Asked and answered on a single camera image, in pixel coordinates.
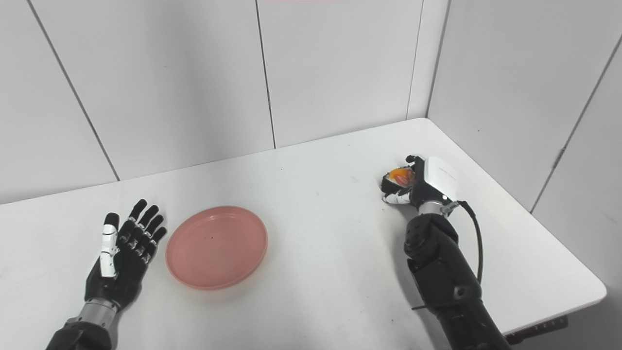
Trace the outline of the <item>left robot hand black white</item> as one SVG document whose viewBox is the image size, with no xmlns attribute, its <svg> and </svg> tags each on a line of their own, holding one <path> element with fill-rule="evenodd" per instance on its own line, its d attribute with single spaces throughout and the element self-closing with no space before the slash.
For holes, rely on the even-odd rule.
<svg viewBox="0 0 622 350">
<path fill-rule="evenodd" d="M 117 213 L 108 213 L 101 251 L 85 282 L 84 301 L 104 300 L 118 311 L 132 304 L 166 234 L 164 216 L 145 199 L 136 202 L 124 222 Z"/>
</svg>

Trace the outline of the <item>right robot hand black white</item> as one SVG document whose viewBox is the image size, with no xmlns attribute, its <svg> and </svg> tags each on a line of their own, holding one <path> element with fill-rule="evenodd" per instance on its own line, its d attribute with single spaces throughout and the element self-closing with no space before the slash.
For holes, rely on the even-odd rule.
<svg viewBox="0 0 622 350">
<path fill-rule="evenodd" d="M 419 213 L 448 215 L 458 206 L 459 176 L 439 157 L 409 155 L 407 164 L 386 173 L 380 181 L 383 201 L 408 205 Z"/>
</svg>

